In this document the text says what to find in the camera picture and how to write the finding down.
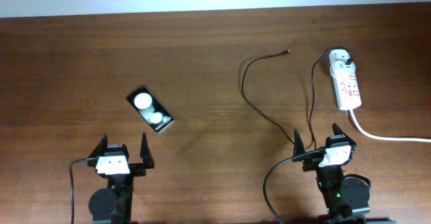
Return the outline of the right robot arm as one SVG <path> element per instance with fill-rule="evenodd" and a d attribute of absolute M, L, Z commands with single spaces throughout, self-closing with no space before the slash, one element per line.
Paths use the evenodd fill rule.
<path fill-rule="evenodd" d="M 319 223 L 394 223 L 388 218 L 367 219 L 370 212 L 371 181 L 358 174 L 345 174 L 343 166 L 352 160 L 356 142 L 337 124 L 325 145 L 305 151 L 300 133 L 294 131 L 294 161 L 302 162 L 304 172 L 316 172 L 317 186 L 323 195 L 327 214 L 318 217 Z"/>

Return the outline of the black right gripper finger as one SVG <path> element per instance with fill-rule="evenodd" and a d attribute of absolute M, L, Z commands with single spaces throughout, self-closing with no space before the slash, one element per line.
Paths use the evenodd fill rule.
<path fill-rule="evenodd" d="M 344 131 L 341 130 L 341 128 L 336 124 L 332 124 L 333 133 L 335 136 L 340 136 L 342 139 L 347 141 L 352 147 L 356 147 L 356 142 L 349 137 Z"/>
<path fill-rule="evenodd" d="M 302 156 L 306 153 L 302 138 L 297 129 L 294 130 L 294 154 L 293 161 L 302 161 Z"/>

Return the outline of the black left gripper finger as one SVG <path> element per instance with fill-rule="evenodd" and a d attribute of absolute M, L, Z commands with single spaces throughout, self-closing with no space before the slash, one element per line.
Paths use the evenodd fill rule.
<path fill-rule="evenodd" d="M 146 133 L 142 134 L 139 156 L 142 159 L 142 162 L 143 162 L 145 169 L 154 169 L 155 168 L 154 158 L 152 157 L 150 148 L 148 146 Z"/>
<path fill-rule="evenodd" d="M 89 159 L 95 159 L 103 156 L 106 152 L 108 146 L 108 137 L 106 134 L 103 134 L 101 140 L 95 147 L 95 149 L 88 156 Z"/>

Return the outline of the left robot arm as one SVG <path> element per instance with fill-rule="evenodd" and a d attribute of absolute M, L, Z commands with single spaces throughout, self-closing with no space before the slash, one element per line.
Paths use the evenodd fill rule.
<path fill-rule="evenodd" d="M 88 166 L 107 180 L 107 187 L 95 191 L 88 201 L 92 223 L 134 222 L 131 218 L 134 179 L 144 177 L 147 170 L 155 167 L 145 133 L 142 134 L 139 157 L 140 162 L 129 163 L 127 146 L 109 145 L 108 137 L 102 136 L 88 157 Z"/>

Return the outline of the black flip smartphone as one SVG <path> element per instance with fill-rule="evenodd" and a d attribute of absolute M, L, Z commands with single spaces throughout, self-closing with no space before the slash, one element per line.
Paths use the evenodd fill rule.
<path fill-rule="evenodd" d="M 132 91 L 126 100 L 148 123 L 151 129 L 159 134 L 174 122 L 174 117 L 167 111 L 155 95 L 144 85 Z"/>

